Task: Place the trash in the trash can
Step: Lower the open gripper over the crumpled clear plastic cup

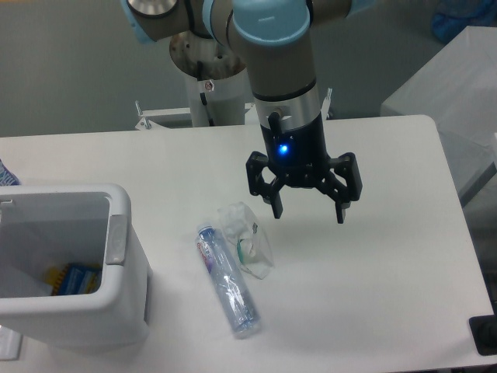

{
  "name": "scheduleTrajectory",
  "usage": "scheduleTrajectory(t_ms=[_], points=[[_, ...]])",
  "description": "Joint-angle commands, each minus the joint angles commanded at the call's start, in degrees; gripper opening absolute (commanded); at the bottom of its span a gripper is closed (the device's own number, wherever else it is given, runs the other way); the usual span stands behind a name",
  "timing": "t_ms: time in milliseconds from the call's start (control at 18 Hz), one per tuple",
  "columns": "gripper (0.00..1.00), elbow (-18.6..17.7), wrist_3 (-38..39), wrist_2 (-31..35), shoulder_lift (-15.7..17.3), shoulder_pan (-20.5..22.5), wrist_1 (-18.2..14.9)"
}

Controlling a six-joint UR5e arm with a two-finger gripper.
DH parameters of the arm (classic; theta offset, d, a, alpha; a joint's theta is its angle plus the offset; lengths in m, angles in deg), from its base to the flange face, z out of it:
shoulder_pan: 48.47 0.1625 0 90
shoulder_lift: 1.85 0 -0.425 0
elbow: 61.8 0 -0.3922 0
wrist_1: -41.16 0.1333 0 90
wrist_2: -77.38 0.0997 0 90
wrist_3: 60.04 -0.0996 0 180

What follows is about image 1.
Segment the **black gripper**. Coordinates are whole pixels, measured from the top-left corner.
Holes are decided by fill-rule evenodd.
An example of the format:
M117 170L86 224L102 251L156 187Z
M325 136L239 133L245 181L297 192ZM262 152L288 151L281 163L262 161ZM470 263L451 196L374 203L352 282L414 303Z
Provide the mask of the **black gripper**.
M363 188L356 155L328 155L321 116L285 129L280 113L272 112L261 130L267 154L252 152L245 164L250 194L261 196L274 218L280 218L284 186L316 188L334 201L337 222L343 224L346 209L360 199Z

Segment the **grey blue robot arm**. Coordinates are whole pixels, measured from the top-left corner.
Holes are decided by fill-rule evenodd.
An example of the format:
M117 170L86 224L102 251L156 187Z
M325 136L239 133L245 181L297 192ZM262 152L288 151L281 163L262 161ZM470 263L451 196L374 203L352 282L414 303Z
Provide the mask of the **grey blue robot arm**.
M189 32L242 60L255 99L266 152L246 163L252 195L279 218L283 187L316 189L335 203L338 223L360 199L356 156L328 155L310 31L351 16L367 1L124 1L138 37L156 42Z

